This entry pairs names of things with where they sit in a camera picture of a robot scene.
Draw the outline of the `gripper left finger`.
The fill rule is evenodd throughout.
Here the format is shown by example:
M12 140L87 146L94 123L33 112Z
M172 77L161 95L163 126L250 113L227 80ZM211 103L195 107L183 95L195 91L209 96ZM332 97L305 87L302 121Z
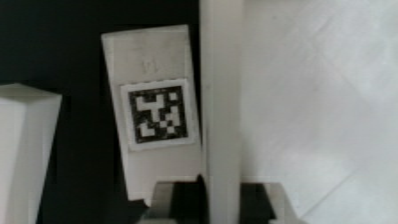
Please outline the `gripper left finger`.
M193 181L154 185L152 204L140 224L207 224L207 195L202 176Z

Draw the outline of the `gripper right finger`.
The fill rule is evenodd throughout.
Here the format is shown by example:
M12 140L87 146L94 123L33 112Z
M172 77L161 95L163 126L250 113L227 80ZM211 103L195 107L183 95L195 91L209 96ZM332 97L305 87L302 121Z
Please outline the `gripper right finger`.
M280 183L243 183L239 224L302 224Z

